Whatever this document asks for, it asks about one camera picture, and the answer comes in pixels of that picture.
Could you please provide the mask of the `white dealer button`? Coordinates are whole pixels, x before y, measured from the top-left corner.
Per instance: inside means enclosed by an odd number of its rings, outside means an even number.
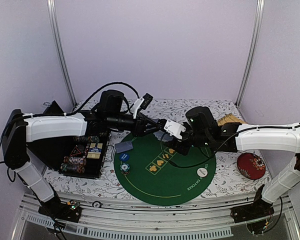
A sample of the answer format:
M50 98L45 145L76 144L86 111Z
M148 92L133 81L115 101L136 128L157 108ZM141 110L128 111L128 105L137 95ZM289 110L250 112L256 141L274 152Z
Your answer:
M206 168L204 167L200 167L197 169L197 175L201 178L204 178L208 175L208 171Z

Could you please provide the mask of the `blue small blind button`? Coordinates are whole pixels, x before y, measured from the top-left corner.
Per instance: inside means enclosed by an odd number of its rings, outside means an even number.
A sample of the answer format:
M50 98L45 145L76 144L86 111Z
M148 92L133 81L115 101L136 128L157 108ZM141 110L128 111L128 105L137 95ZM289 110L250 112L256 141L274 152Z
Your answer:
M128 153L121 153L119 156L119 160L122 162L127 162L130 159L130 155Z

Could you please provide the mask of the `blue playing card deck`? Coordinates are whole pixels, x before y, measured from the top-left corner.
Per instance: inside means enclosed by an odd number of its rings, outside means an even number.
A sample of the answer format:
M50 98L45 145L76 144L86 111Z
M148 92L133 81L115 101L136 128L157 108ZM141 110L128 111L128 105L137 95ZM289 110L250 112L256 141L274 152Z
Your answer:
M163 142L170 142L173 140L173 137L170 136L168 133L165 133L161 130L156 131L153 133L153 135L160 141L162 140Z

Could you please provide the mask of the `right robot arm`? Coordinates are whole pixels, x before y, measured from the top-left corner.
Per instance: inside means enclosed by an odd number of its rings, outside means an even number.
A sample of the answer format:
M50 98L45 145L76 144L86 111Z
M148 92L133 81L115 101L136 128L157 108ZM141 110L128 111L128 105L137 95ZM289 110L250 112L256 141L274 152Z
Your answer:
M168 145L182 155L190 147L207 147L217 152L249 150L294 153L290 163L270 182L260 187L248 213L259 218L281 195L300 182L300 122L286 125L251 125L227 122L218 125L208 107L194 107L185 114L186 122L168 119L163 131L173 137Z

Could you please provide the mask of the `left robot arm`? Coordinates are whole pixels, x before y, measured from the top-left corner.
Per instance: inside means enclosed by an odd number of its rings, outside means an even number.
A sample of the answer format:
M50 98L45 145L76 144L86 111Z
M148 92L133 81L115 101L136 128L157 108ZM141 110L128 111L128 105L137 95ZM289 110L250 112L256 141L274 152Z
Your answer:
M58 201L53 187L31 163L27 144L45 140L61 147L70 137L96 136L109 129L129 131L137 137L164 129L165 119L153 120L140 112L152 101L151 95L139 97L125 111L122 110L124 101L126 98L122 92L110 89L101 93L99 102L90 110L79 107L71 113L58 110L23 114L19 109L11 112L1 136L3 161L45 203L45 209L53 217L64 213L64 205Z

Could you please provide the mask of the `boxed texas holdem cards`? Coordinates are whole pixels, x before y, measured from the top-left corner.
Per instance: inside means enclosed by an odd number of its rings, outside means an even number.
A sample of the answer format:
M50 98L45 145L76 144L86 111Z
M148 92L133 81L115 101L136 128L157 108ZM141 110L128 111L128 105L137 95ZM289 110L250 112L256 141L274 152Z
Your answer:
M103 143L91 142L87 144L87 154L88 159L100 159L103 149Z

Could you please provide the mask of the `round green poker mat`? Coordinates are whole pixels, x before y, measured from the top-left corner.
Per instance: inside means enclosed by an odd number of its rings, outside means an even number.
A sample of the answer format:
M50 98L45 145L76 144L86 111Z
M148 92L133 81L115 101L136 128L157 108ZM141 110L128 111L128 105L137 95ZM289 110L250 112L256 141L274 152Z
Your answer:
M113 167L121 186L133 197L156 206L176 206L189 202L204 192L216 173L216 159L209 148L191 148L184 156L158 140L153 133L134 137L128 133L121 142L132 141L128 161L114 156ZM130 165L130 173L123 175L120 165ZM198 168L207 169L206 177L197 175Z

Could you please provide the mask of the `far chip row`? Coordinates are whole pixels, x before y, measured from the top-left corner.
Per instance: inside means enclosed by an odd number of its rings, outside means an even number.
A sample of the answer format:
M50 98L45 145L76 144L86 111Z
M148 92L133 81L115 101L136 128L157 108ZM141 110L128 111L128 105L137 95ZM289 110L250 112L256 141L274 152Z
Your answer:
M100 141L100 138L97 135L74 136L73 141L76 143L98 143Z

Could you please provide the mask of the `red floral round pouch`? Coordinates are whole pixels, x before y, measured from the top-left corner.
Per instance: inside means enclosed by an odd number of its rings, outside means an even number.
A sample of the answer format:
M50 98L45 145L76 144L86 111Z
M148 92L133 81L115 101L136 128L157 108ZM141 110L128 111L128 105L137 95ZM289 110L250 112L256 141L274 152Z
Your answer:
M242 153L236 163L239 172L250 180L258 180L266 173L264 161L254 153Z

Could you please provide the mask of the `floral white tablecloth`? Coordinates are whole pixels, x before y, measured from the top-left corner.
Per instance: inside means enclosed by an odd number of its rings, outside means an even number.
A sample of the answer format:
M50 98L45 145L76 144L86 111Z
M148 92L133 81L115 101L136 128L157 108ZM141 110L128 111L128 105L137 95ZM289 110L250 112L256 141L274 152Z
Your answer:
M230 100L158 99L151 102L146 109L146 114L154 118L184 122L186 111L197 106L209 107L213 117L217 120L227 114L233 114L237 118L243 119L241 111ZM110 145L119 143L127 134L127 132L113 133L110 138ZM243 176L237 168L238 156L237 153L217 153L214 178L208 188L200 193L198 199L251 194L256 192L262 184L266 184L271 180L272 177L269 172L265 172L262 178L256 180ZM95 197L97 199L135 199L119 183L114 172L113 161L108 162L107 154L99 179L63 176L48 168L44 172L44 177L56 191L62 193Z

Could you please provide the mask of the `lower near chip row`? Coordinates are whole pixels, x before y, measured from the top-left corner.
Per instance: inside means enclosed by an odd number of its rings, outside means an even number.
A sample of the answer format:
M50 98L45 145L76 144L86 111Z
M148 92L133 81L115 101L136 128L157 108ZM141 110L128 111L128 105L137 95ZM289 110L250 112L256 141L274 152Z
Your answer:
M60 165L60 170L63 172L77 173L77 174L83 174L85 172L85 168L82 165L70 164L70 163L62 163Z

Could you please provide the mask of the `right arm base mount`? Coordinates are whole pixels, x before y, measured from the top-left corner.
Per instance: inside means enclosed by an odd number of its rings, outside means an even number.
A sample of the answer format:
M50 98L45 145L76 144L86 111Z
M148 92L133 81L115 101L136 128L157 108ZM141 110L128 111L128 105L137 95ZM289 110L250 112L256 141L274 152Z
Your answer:
M230 216L233 218L235 223L272 216L274 213L273 204L262 200L262 190L264 187L265 185L263 184L258 188L252 203L230 209ZM254 223L248 223L247 229L253 235L260 235L266 232L268 225L269 220L257 221Z

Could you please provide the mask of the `left aluminium frame post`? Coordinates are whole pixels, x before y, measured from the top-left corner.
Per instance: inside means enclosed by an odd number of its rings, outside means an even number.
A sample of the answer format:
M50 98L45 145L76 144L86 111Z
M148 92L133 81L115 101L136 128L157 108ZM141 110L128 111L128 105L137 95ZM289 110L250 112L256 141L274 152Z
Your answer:
M68 93L72 106L75 107L77 105L77 100L71 83L71 79L70 79L70 75L66 63L66 58L62 46L61 34L60 34L58 18L57 18L56 3L54 0L47 0L46 2L47 2L48 16L49 16L51 30L52 30L52 36L56 47L56 53L60 64L61 73L64 79L65 88Z

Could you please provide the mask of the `aluminium frame post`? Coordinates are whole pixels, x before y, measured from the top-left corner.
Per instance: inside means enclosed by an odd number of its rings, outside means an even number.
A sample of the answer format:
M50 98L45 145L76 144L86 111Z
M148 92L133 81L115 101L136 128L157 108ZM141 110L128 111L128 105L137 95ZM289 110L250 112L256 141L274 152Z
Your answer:
M60 64L61 73L64 79L65 88L68 93L72 106L75 107L77 105L77 100L71 83L71 79L70 79L70 75L66 63L66 58L62 46L61 34L60 34L58 18L57 18L56 3L54 0L47 0L46 2L47 2L48 16L49 16L51 30L52 30L52 36L56 47L56 53Z
M248 50L248 55L247 55L247 60L246 64L244 67L243 71L243 76L241 80L241 84L239 87L239 91L236 97L235 105L237 108L240 108L243 100L244 100L244 95L248 86L253 62L254 62L254 57L258 45L258 39L259 35L261 32L261 27L262 27L262 21L263 21L263 13L264 13L264 7L265 7L265 1L264 0L257 0L256 1L256 10L255 10L255 15L254 15L254 22L253 22L253 28L252 28L252 35L251 35L251 41L249 45L249 50Z

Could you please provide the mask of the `right aluminium frame post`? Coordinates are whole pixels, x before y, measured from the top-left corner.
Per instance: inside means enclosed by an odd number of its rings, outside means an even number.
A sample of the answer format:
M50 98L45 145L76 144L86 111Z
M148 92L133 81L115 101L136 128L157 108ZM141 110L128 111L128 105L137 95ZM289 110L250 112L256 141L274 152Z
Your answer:
M248 50L248 55L247 55L247 60L246 64L244 67L243 71L243 76L241 80L241 84L239 87L239 91L236 97L235 105L237 108L240 108L243 100L244 100L244 95L248 86L253 62L254 62L254 57L258 45L258 39L259 35L261 32L261 27L262 27L262 21L263 21L263 13L264 13L264 7L265 7L265 1L264 0L257 0L256 1L256 10L255 10L255 15L254 15L254 22L253 22L253 28L252 28L252 35L251 35L251 41L249 45L249 50Z

